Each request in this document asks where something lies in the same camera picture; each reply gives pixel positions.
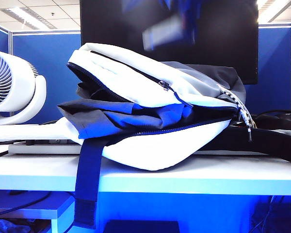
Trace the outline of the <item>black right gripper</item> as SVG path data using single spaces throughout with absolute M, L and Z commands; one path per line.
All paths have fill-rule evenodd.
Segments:
M 195 44 L 196 1 L 161 0 L 159 3 L 173 14 L 143 31 L 144 50 L 151 51 L 170 44 Z

